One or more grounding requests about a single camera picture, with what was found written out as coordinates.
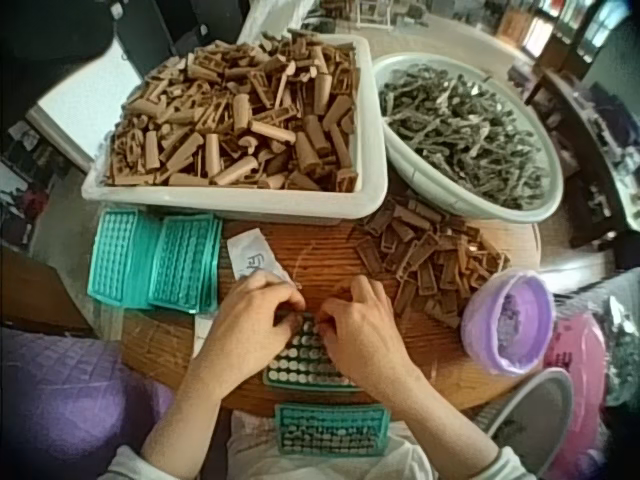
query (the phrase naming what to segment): hand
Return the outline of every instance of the hand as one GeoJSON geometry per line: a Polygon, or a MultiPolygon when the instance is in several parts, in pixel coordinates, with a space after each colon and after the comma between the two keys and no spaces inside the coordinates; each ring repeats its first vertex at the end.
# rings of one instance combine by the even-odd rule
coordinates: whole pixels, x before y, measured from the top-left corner
{"type": "Polygon", "coordinates": [[[424,376],[409,358],[382,284],[359,275],[351,295],[352,302],[325,300],[318,333],[338,370],[393,408],[424,376]]]}
{"type": "Polygon", "coordinates": [[[225,297],[196,359],[199,375],[218,399],[266,367],[300,328],[295,313],[274,326],[276,309],[285,302],[294,310],[305,309],[293,285],[264,270],[238,281],[225,297]]]}

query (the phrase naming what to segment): quilted fabric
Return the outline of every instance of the quilted fabric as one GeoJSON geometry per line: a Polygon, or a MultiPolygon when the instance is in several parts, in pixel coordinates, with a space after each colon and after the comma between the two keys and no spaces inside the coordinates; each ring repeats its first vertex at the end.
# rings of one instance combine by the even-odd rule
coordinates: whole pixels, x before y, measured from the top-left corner
{"type": "Polygon", "coordinates": [[[117,342],[0,335],[0,459],[16,478],[96,478],[120,445],[139,451],[172,400],[122,365],[117,342]]]}

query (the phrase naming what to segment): tray with holes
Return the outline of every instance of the tray with holes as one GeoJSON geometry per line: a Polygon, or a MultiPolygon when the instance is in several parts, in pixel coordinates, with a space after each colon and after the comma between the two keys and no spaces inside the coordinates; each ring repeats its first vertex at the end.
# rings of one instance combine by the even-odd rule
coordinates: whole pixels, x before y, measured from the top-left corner
{"type": "Polygon", "coordinates": [[[219,222],[210,214],[167,217],[156,248],[149,302],[196,313],[211,301],[214,245],[219,243],[219,222]]]}
{"type": "Polygon", "coordinates": [[[333,365],[317,334],[313,316],[304,314],[300,331],[274,358],[263,374],[266,385],[311,391],[360,391],[333,365]]]}
{"type": "Polygon", "coordinates": [[[147,289],[161,222],[134,209],[105,210],[93,244],[87,292],[117,307],[151,308],[147,289]]]}
{"type": "Polygon", "coordinates": [[[278,449],[284,455],[371,457],[384,454],[390,414],[382,405],[276,405],[278,449]]]}

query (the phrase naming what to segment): sleeve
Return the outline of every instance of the sleeve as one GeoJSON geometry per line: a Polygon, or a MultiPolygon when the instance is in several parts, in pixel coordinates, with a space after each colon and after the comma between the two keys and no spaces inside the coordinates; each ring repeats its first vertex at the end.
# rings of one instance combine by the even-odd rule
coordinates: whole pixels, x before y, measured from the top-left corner
{"type": "Polygon", "coordinates": [[[107,472],[98,480],[178,480],[145,462],[127,446],[118,448],[107,472]]]}
{"type": "Polygon", "coordinates": [[[471,480],[536,480],[536,477],[525,470],[511,447],[504,447],[498,458],[471,480]]]}

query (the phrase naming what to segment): tiled floor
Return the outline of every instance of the tiled floor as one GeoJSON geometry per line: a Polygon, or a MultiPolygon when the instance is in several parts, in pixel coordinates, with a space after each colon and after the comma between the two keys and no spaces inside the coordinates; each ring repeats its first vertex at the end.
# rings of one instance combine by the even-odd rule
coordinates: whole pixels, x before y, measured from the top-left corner
{"type": "MultiPolygon", "coordinates": [[[[374,57],[398,51],[423,51],[447,55],[506,80],[506,72],[522,54],[486,34],[458,22],[430,17],[429,27],[413,26],[401,32],[341,27],[369,40],[374,57]]],[[[73,170],[52,192],[47,210],[39,220],[32,242],[35,258],[58,269],[80,311],[98,335],[118,339],[122,312],[106,307],[86,295],[89,262],[100,209],[80,195],[84,177],[73,170]]],[[[590,248],[571,250],[570,227],[563,207],[540,224],[541,271],[550,289],[568,292],[597,281],[613,271],[609,253],[590,248]]]]}

